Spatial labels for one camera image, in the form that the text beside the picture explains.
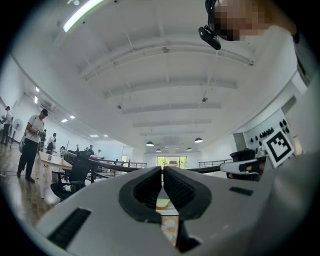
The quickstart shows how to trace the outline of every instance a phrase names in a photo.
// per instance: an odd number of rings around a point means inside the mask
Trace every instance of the black sticker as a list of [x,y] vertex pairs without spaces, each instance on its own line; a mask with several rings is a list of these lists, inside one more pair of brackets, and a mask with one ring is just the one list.
[[292,149],[285,138],[279,131],[272,139],[266,142],[276,162],[281,161]]

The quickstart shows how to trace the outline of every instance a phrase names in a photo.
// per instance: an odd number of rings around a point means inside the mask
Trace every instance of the black pants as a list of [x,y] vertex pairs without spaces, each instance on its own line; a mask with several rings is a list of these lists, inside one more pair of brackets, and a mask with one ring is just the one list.
[[21,172],[26,166],[25,177],[29,178],[31,176],[32,167],[34,166],[37,155],[38,143],[27,138],[25,139],[24,143],[25,145],[22,149],[22,155],[20,156],[18,172]]
[[9,128],[10,128],[10,124],[5,124],[4,125],[1,143],[4,143],[4,141],[5,141],[5,144],[8,144]]

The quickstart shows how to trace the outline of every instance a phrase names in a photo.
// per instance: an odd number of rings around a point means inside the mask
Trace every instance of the fluorescent light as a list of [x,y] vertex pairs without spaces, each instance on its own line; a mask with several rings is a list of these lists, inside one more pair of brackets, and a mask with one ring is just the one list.
[[89,12],[93,7],[95,7],[97,4],[100,4],[104,0],[89,0],[86,2],[83,6],[80,7],[79,10],[75,12],[74,15],[71,16],[71,18],[64,24],[63,30],[64,32],[68,32],[72,26],[80,20],[80,18],[85,15],[87,12]]

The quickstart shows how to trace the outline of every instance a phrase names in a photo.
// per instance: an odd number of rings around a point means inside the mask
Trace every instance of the man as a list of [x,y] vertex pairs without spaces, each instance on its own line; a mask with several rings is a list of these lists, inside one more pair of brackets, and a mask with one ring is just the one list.
[[8,145],[9,129],[10,129],[10,126],[11,126],[12,114],[11,114],[9,106],[7,106],[5,108],[5,110],[6,110],[6,116],[3,119],[4,127],[3,127],[3,134],[2,134],[1,144]]
[[25,141],[22,149],[22,155],[20,156],[17,177],[20,178],[21,172],[26,166],[25,179],[31,183],[35,183],[35,180],[31,178],[32,168],[34,166],[38,143],[40,136],[43,135],[44,119],[48,116],[48,111],[43,109],[40,115],[33,115],[30,117],[25,130]]
[[210,28],[228,41],[260,35],[271,26],[287,30],[293,38],[297,69],[309,85],[318,67],[316,56],[296,24],[272,0],[206,0],[205,7]]
[[102,152],[101,149],[99,149],[98,152],[96,153],[96,156],[97,156],[98,158],[101,158],[100,152]]
[[52,137],[50,137],[50,139],[48,140],[48,145],[46,146],[46,153],[49,155],[52,155],[53,151],[56,148],[56,136],[57,134],[54,133]]
[[92,149],[94,146],[93,146],[93,145],[90,145],[89,147],[90,147],[90,148],[88,149],[88,152],[90,152],[91,155],[94,155],[95,152],[94,152],[93,149]]
[[43,133],[42,133],[42,135],[41,135],[41,137],[40,137],[40,143],[39,143],[39,150],[40,150],[41,152],[44,151],[45,141],[46,141],[46,135],[47,135],[47,130],[44,129],[44,130],[43,130]]

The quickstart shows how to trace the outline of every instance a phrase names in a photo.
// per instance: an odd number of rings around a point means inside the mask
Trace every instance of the desk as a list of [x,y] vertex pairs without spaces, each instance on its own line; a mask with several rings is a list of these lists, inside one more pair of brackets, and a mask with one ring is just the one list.
[[41,194],[42,199],[45,198],[45,195],[44,195],[44,171],[43,171],[44,165],[59,168],[59,170],[61,168],[66,169],[66,170],[72,169],[72,165],[70,163],[68,163],[67,161],[65,161],[63,158],[52,155],[51,160],[48,160],[48,157],[49,157],[49,154],[39,151],[36,173],[38,176],[37,178],[40,180],[40,182],[39,182],[40,194]]

